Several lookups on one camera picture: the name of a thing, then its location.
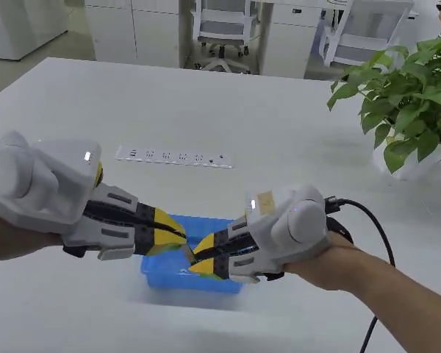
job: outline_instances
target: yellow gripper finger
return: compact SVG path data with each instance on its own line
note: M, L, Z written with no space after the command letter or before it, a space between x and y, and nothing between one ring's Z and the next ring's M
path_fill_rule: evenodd
M194 255L199 252L218 246L228 240L226 230L216 233L210 233L206 236L197 247L193 250ZM195 263L190 267L190 271L200 274L203 277L211 277L214 279L229 278L229 256L227 254L206 259Z
M168 226L174 229L175 232L145 225L136 227L135 254L157 255L177 250L181 245L186 244L184 228L165 211L139 203L137 206L137 216L162 226Z

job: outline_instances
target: floor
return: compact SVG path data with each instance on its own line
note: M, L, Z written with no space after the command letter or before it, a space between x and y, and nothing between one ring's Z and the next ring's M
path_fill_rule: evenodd
M63 57L78 60L94 60L95 52L93 42L85 18L85 11L82 0L66 0L68 9L68 32L55 38L53 41L42 46L38 50L27 55L19 62L0 60L0 91L12 84L21 75L36 66L47 57ZM251 46L251 55L244 57L243 61L251 64L252 72L254 67L255 43ZM198 46L193 51L192 58L188 61L186 68L194 68L194 63L205 55ZM226 53L227 57L238 60L237 52L234 50ZM322 60L317 55L312 55L307 68L307 79L333 79L341 70L339 68L325 68Z

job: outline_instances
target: black cable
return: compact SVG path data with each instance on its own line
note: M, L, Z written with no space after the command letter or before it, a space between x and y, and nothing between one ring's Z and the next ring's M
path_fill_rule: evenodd
M377 220L377 218L374 216L374 214L369 211L366 206L360 204L359 202L348 200L348 199L338 199L336 200L336 203L339 206L343 206L345 204L350 204L351 206L355 206L359 208L362 212L366 213L366 215L371 219L371 221L376 226L377 230L379 231L379 234L381 235L382 241L384 242L385 249L387 250L387 255L389 256L389 263L393 267L395 267L395 258L394 254L392 252L392 248L390 247L389 239L387 238L387 235L385 234L384 229L382 228L381 224ZM361 349L359 350L359 353L365 353L366 348L368 347L370 336L373 334L374 327L376 327L377 324L377 317L373 317L373 320L370 322L369 328L367 329L365 340L362 342Z
M387 250L387 255L389 256L389 263L390 265L395 267L395 259L394 254L392 252L392 248L390 247L389 239L387 238L387 235L385 234L384 229L382 228L381 224L377 220L377 218L374 216L374 214L369 211L366 206L360 204L359 202L353 201L353 200L347 200L347 199L338 199L337 203L340 206L343 206L344 204L350 204L351 206L355 206L359 208L362 212L366 213L366 215L371 219L371 221L376 226L377 230L379 231L379 234L381 235L382 241L384 242L385 249Z

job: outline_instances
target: sticker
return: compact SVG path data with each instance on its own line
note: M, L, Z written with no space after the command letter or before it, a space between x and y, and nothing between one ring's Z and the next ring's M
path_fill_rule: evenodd
M258 195L259 214L260 215L273 215L276 210L274 204L273 192L268 191Z

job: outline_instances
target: white flower pot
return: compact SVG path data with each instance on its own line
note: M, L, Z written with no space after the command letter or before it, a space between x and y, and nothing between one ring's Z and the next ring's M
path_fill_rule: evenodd
M373 163L382 173L390 174L384 160L384 150L387 147L387 141L384 140L381 145L374 150ZM427 158L418 162L417 150L414 150L405 160L404 166L398 169L393 177L399 180L416 180L428 173L431 169L436 168L436 165L441 161L441 145L439 145L433 153Z

